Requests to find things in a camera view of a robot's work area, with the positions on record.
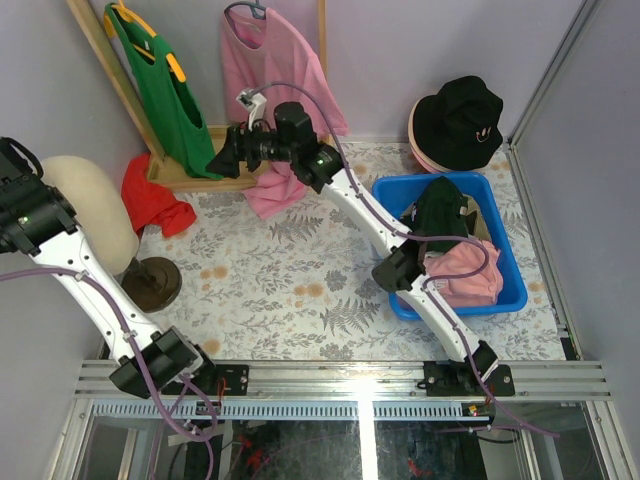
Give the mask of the pink t-shirt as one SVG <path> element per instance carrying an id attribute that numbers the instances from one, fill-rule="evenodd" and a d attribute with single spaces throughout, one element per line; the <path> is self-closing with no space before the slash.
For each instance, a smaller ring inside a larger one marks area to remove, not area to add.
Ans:
<path id="1" fill-rule="evenodd" d="M 320 60 L 302 34 L 275 10 L 268 8 L 263 19 L 234 10 L 222 19 L 221 62 L 227 119 L 239 123 L 247 111 L 236 100 L 240 92 L 282 81 L 308 91 L 313 104 L 301 92 L 285 85 L 263 92 L 267 100 L 266 119 L 274 122 L 274 108 L 298 101 L 310 115 L 315 132 L 324 137 L 333 129 L 339 136 L 349 133 L 344 114 L 330 91 Z"/>

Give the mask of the blue plastic bin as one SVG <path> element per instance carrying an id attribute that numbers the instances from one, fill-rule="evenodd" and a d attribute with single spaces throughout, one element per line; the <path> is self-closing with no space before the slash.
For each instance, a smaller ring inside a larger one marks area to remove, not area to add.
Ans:
<path id="1" fill-rule="evenodd" d="M 372 194 L 394 217 L 399 218 L 438 176 L 416 174 L 383 177 L 376 180 Z M 479 173 L 455 172 L 445 175 L 461 193 L 471 196 L 479 205 L 488 226 L 493 245 L 500 251 L 497 267 L 503 277 L 503 289 L 493 305 L 459 307 L 460 317 L 488 316 L 516 312 L 524 308 L 528 294 L 489 181 Z"/>

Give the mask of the beige bucket hat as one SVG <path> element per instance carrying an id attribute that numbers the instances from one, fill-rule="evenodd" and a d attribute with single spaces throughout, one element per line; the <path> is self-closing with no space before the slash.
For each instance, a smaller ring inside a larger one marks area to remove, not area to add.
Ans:
<path id="1" fill-rule="evenodd" d="M 431 99 L 434 98 L 434 95 L 428 95 L 425 96 L 423 98 L 421 98 L 420 100 L 418 100 L 413 106 L 412 109 L 410 111 L 409 114 L 409 119 L 408 119 L 408 142 L 409 142 L 409 146 L 411 149 L 411 145 L 417 147 L 419 150 L 422 151 L 419 142 L 417 140 L 417 136 L 415 134 L 415 126 L 416 126 L 416 113 L 418 112 L 418 110 L 420 109 L 421 106 L 425 106 L 428 102 L 431 101 Z M 436 163 L 434 160 L 432 160 L 435 164 L 437 164 L 439 166 L 439 168 L 442 170 L 441 173 L 450 173 L 451 169 L 446 168 L 438 163 Z"/>

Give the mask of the black hat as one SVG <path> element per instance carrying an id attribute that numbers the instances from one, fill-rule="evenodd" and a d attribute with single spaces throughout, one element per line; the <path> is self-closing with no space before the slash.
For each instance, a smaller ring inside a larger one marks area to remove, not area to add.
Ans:
<path id="1" fill-rule="evenodd" d="M 498 128 L 503 100 L 484 80 L 468 75 L 445 83 L 416 113 L 419 145 L 451 172 L 485 167 L 503 137 Z"/>

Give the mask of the pink bucket hat strawberry logo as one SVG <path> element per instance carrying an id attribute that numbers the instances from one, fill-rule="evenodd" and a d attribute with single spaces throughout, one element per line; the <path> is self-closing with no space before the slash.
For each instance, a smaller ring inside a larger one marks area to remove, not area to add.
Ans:
<path id="1" fill-rule="evenodd" d="M 424 154 L 421 150 L 413 145 L 411 145 L 411 154 L 426 171 L 430 173 L 442 172 L 437 164 L 435 164 L 426 154 Z"/>

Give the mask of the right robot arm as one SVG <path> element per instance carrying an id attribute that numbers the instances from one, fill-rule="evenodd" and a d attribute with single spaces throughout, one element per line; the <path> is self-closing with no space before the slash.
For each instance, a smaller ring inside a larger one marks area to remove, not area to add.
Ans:
<path id="1" fill-rule="evenodd" d="M 427 238 L 397 221 L 356 178 L 338 141 L 321 141 L 310 116 L 298 102 L 274 110 L 264 121 L 264 98 L 242 95 L 246 121 L 228 127 L 222 150 L 209 165 L 216 173 L 237 173 L 240 163 L 255 170 L 264 161 L 289 164 L 296 178 L 332 201 L 365 233 L 381 257 L 372 277 L 385 291 L 408 303 L 436 335 L 447 354 L 448 377 L 465 395 L 493 393 L 489 387 L 499 360 L 493 349 L 469 329 L 447 304 L 419 258 Z"/>

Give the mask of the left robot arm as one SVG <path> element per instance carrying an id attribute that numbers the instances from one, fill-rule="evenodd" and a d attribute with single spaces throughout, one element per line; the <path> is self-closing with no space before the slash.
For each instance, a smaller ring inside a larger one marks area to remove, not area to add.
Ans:
<path id="1" fill-rule="evenodd" d="M 219 371 L 176 328 L 161 331 L 138 308 L 90 247 L 76 212 L 43 181 L 40 161 L 18 141 L 1 140 L 1 250 L 36 263 L 30 275 L 52 275 L 82 307 L 118 366 L 111 382 L 147 399 L 183 384 L 213 395 Z"/>

